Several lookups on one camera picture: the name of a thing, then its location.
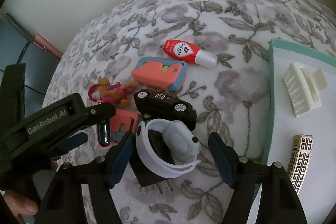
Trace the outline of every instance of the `floral fabric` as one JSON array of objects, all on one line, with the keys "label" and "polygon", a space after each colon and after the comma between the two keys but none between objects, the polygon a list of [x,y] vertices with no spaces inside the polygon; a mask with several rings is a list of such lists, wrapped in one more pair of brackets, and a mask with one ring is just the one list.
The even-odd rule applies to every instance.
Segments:
[{"label": "floral fabric", "polygon": [[[111,82],[131,80],[143,56],[163,57],[162,45],[177,38],[213,52],[218,65],[209,70],[189,65],[179,98],[194,106],[194,134],[202,144],[202,163],[170,180],[164,194],[154,186],[141,189],[130,167],[111,191],[123,223],[220,223],[232,190],[221,182],[207,148],[211,132],[239,155],[260,161],[269,112],[268,42],[280,38],[336,55],[335,14],[313,0],[130,0],[86,24],[59,63],[44,106],[71,93],[81,94],[99,77]],[[134,103],[128,110],[136,111]],[[92,161],[106,150],[97,146],[95,127],[89,141],[65,155],[60,163]],[[95,223],[84,190],[89,223]]]}]

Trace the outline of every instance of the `metal bolt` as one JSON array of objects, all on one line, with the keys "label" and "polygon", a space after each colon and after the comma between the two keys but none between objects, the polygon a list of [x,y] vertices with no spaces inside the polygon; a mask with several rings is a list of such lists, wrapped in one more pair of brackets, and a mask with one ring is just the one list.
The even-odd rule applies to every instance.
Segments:
[{"label": "metal bolt", "polygon": [[105,157],[104,156],[98,156],[96,158],[96,162],[103,162],[105,160]]},{"label": "metal bolt", "polygon": [[62,169],[67,169],[67,168],[69,168],[70,166],[72,166],[71,163],[69,163],[69,162],[65,162],[65,163],[63,163],[63,164],[61,165],[61,168],[62,168]]},{"label": "metal bolt", "polygon": [[249,159],[243,156],[243,157],[239,157],[239,161],[245,164],[249,161]]},{"label": "metal bolt", "polygon": [[281,163],[280,161],[276,161],[276,162],[274,163],[274,166],[275,166],[276,168],[281,168],[281,167],[282,167],[282,163]]}]

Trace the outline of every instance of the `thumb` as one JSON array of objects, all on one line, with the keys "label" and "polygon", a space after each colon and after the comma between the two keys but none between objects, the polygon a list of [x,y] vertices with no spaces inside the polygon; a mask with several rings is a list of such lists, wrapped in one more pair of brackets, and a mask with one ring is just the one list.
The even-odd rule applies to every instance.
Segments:
[{"label": "thumb", "polygon": [[12,190],[7,190],[3,198],[15,217],[18,217],[19,214],[32,216],[38,211],[38,206],[34,201]]}]

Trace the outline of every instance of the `human hand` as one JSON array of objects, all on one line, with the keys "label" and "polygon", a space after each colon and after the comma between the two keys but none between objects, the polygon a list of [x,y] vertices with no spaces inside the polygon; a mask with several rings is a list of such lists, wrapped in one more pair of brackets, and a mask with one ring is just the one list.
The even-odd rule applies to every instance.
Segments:
[{"label": "human hand", "polygon": [[[57,167],[57,162],[52,161],[49,170],[57,170]],[[19,195],[13,190],[6,190],[3,198],[20,224],[25,224],[22,215],[33,216],[38,211],[38,206],[34,201]]]}]

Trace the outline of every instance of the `black toy car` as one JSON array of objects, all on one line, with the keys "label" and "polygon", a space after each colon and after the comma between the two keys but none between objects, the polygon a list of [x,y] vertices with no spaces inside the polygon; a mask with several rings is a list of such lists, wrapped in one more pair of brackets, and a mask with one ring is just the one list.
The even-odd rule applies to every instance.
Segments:
[{"label": "black toy car", "polygon": [[177,96],[142,89],[134,94],[134,101],[144,119],[180,120],[190,131],[196,127],[196,110]]}]

